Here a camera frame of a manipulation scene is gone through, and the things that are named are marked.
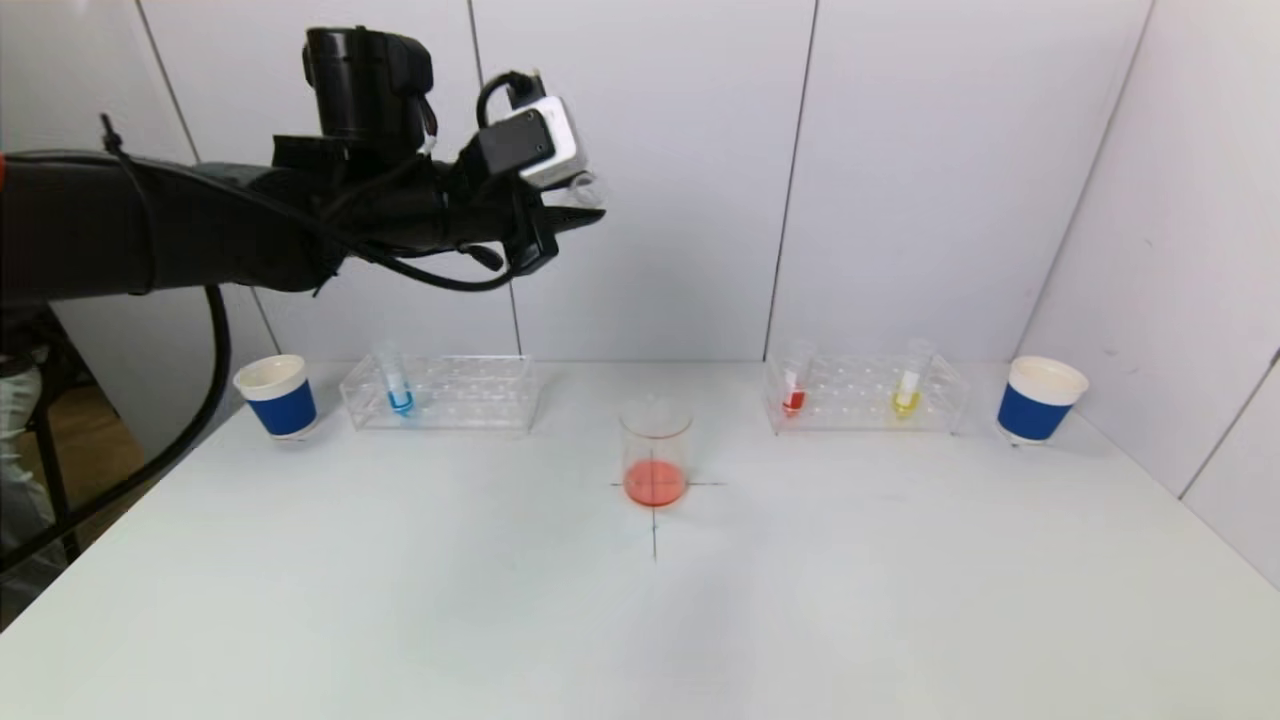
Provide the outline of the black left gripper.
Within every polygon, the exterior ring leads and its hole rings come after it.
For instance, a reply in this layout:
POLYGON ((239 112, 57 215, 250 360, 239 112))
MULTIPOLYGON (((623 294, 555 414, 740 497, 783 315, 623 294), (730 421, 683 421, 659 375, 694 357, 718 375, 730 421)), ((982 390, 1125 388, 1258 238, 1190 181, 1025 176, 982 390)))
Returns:
POLYGON ((444 246, 489 270, 529 275, 552 260, 554 236, 600 222, 600 208, 543 206, 516 170, 475 179, 448 170, 442 179, 444 246))

